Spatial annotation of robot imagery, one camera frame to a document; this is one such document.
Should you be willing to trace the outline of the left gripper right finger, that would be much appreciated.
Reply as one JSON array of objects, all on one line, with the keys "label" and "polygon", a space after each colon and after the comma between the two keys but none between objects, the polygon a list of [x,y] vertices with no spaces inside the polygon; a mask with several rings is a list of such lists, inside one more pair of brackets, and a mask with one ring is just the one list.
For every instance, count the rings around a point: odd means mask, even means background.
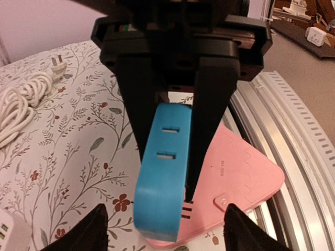
[{"label": "left gripper right finger", "polygon": [[228,205],[224,217],[226,250],[285,251],[288,247],[267,235],[235,204]]}]

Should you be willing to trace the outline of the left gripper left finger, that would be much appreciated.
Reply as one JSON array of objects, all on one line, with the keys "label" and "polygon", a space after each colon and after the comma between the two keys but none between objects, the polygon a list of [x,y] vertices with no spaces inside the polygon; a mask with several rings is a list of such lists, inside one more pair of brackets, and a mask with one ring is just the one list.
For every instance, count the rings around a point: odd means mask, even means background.
[{"label": "left gripper left finger", "polygon": [[108,213],[103,203],[92,209],[79,223],[45,251],[108,250]]}]

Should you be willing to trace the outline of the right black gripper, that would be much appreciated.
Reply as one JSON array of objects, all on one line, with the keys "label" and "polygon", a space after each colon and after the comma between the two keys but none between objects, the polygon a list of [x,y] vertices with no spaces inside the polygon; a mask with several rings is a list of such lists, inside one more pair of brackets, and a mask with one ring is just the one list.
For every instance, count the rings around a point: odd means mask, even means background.
[{"label": "right black gripper", "polygon": [[158,105],[156,92],[194,92],[185,200],[192,201],[207,149],[237,81],[250,81],[264,67],[272,46],[269,26],[230,15],[208,31],[198,19],[189,30],[171,20],[166,30],[145,30],[126,20],[96,20],[91,36],[100,60],[117,78],[143,158]]}]

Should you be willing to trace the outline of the pink triangular power strip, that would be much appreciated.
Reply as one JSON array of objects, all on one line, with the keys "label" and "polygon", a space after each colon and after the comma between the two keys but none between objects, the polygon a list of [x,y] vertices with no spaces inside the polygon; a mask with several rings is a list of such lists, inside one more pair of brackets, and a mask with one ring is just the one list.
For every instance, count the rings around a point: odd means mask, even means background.
[{"label": "pink triangular power strip", "polygon": [[229,204],[243,212],[276,194],[285,180],[280,167],[220,124],[207,150],[191,202],[183,204],[177,242],[149,239],[154,248],[168,249],[224,224]]}]

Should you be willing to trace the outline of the blue plug adapter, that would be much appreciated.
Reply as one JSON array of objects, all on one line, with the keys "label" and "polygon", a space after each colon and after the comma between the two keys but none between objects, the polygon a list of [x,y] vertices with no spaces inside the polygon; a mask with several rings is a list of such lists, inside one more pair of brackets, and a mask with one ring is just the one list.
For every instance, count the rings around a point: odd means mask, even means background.
[{"label": "blue plug adapter", "polygon": [[187,177],[192,108],[160,103],[141,162],[133,206],[135,228],[145,237],[176,242]]}]

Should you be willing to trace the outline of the white power strip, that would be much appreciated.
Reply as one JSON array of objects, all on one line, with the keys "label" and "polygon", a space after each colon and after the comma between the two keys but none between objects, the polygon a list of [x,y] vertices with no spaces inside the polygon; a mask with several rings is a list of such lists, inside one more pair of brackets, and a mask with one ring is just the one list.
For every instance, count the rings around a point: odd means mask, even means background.
[{"label": "white power strip", "polygon": [[26,250],[31,239],[30,225],[20,216],[1,208],[1,250]]}]

